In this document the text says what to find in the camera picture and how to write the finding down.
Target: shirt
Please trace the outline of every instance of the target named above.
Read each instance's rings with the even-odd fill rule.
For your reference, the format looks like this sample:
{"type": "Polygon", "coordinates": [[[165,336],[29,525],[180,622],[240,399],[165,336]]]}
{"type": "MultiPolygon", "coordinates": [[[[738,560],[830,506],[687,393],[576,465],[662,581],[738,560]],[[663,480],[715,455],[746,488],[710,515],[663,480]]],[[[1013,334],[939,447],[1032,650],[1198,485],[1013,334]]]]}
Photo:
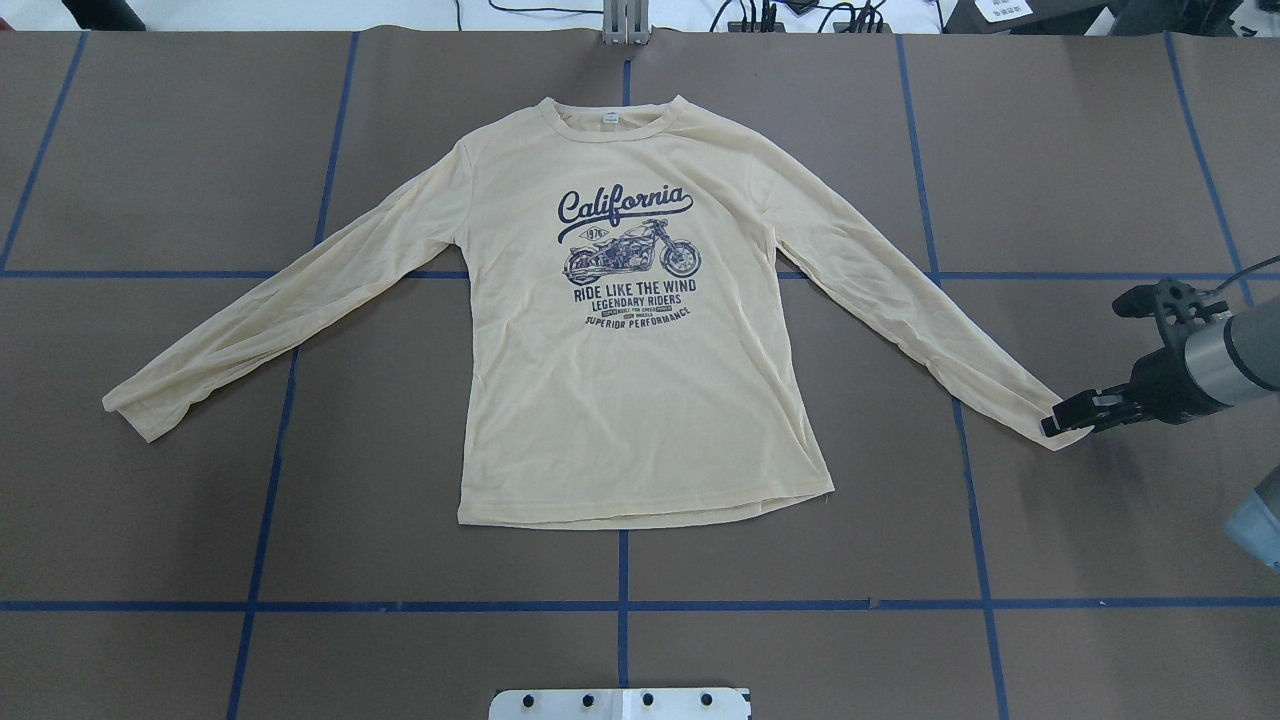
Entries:
{"type": "Polygon", "coordinates": [[[778,250],[978,413],[1055,450],[1085,434],[1043,437],[1059,396],[799,161],[680,96],[472,131],[102,405],[150,442],[449,243],[471,283],[463,524],[696,525],[831,492],[778,250]]]}

